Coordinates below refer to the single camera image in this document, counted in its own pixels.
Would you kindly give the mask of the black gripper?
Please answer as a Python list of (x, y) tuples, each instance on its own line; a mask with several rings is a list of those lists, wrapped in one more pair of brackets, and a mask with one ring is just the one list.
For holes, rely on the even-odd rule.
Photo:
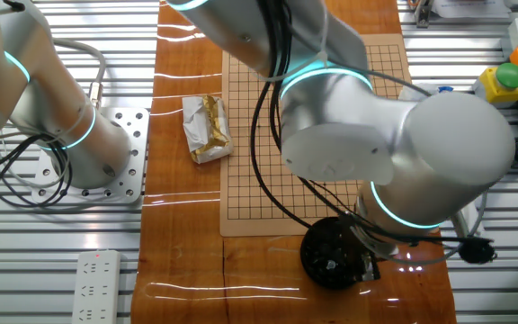
[(368, 282), (380, 279), (378, 260), (372, 252), (364, 252), (359, 256), (358, 281)]

